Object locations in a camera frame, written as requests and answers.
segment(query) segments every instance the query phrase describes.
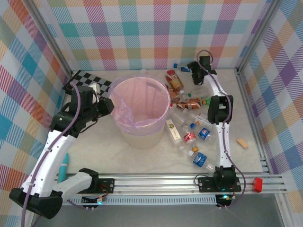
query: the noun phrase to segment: bottle cap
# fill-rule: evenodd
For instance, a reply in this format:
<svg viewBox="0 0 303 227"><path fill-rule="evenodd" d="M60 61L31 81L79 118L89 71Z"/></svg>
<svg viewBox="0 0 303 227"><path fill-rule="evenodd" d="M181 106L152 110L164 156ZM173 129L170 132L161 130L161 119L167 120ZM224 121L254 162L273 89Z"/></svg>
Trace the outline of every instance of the bottle cap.
<svg viewBox="0 0 303 227"><path fill-rule="evenodd" d="M193 155L194 155L194 152L193 152L192 150L190 150L190 151L188 152L188 156L192 157Z"/></svg>
<svg viewBox="0 0 303 227"><path fill-rule="evenodd" d="M184 146L180 146L180 147L178 147L178 149L179 149L179 151L183 151L183 150L185 150L185 147Z"/></svg>
<svg viewBox="0 0 303 227"><path fill-rule="evenodd" d="M193 152L197 152L197 151L199 151L199 148L198 147L194 147L193 148Z"/></svg>

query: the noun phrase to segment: metal bracket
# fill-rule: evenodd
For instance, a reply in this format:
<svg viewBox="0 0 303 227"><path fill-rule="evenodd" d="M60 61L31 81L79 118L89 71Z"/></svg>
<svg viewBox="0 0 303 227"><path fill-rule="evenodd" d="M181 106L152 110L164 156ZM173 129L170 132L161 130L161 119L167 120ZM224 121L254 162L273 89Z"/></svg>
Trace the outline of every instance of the metal bracket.
<svg viewBox="0 0 303 227"><path fill-rule="evenodd" d="M97 182L97 187L94 191L90 191L91 194L113 194L115 188L115 179L114 178L99 178ZM83 190L79 193L87 193L87 190Z"/></svg>
<svg viewBox="0 0 303 227"><path fill-rule="evenodd" d="M213 177L199 177L198 178L199 192L218 192ZM238 177L236 177L236 183L230 188L225 188L220 192L241 192L241 184Z"/></svg>

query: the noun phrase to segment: colorful plaid backdrop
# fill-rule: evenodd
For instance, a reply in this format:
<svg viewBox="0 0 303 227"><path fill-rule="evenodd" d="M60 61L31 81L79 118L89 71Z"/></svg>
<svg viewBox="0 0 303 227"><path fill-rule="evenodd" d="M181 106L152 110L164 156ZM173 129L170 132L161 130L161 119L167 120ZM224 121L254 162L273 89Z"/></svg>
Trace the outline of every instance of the colorful plaid backdrop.
<svg viewBox="0 0 303 227"><path fill-rule="evenodd" d="M73 70L234 68L269 0L35 0Z"/></svg>
<svg viewBox="0 0 303 227"><path fill-rule="evenodd" d="M21 0L0 6L0 226L20 213L9 191L20 187L44 147L67 76Z"/></svg>
<svg viewBox="0 0 303 227"><path fill-rule="evenodd" d="M303 0L284 0L244 71L275 174L303 223Z"/></svg>

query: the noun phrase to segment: small box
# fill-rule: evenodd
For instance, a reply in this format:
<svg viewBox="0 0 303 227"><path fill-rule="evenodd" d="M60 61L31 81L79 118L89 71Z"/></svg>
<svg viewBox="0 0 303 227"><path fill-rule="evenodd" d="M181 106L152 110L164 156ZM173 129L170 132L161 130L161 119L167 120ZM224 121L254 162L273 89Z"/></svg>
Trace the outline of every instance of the small box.
<svg viewBox="0 0 303 227"><path fill-rule="evenodd" d="M252 190L254 192L261 192L262 191L262 185L263 185L263 179L256 177L253 181Z"/></svg>

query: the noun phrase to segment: table surface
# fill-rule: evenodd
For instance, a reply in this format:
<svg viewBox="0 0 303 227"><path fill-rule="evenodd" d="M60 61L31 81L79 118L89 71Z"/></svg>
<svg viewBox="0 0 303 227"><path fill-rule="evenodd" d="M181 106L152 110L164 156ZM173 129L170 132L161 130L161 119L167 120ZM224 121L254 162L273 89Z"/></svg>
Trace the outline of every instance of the table surface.
<svg viewBox="0 0 303 227"><path fill-rule="evenodd" d="M147 72L165 82L167 70L147 70ZM116 78L138 74L139 71L88 71L93 75L114 81ZM230 146L232 159L237 167L245 173L260 173L262 166L259 153L254 141L249 120L245 111L243 99L232 69L217 70L221 86L229 95L233 95L233 116L230 123ZM191 74L177 71L186 92L195 86ZM207 114L207 107L191 110ZM236 139L242 137L249 147L243 149ZM210 145L199 139L200 152L207 155L216 163L215 144ZM172 146L169 135L164 131L163 138L153 148L140 150L131 147L123 138L111 115L102 117L98 123L81 134L69 150L70 163L68 173L77 173L81 168L89 168L99 173L113 174L154 174L154 173L198 173L200 168L195 166L187 156Z"/></svg>

